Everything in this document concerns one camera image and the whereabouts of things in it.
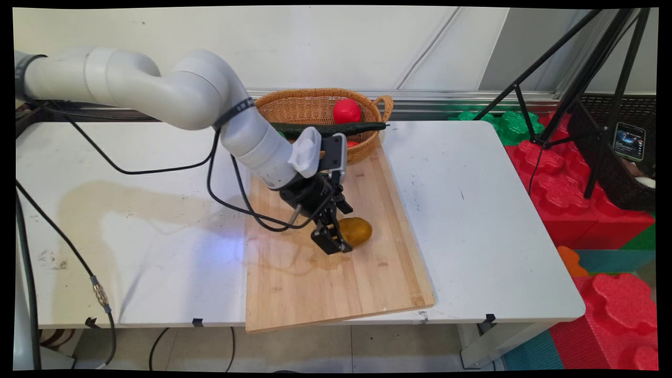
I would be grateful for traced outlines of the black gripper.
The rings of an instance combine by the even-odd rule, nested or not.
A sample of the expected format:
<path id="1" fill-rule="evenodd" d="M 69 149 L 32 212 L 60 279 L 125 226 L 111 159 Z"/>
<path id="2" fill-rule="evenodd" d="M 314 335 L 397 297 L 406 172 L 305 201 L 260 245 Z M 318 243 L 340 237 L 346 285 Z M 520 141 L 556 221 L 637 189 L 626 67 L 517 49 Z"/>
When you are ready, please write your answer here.
<path id="1" fill-rule="evenodd" d="M 345 241 L 338 223 L 338 209 L 350 214 L 353 208 L 343 194 L 341 172 L 317 173 L 310 178 L 298 176 L 279 189 L 283 201 L 299 210 L 300 215 L 310 218 L 315 224 L 312 241 L 326 254 L 348 253 L 353 247 Z"/>

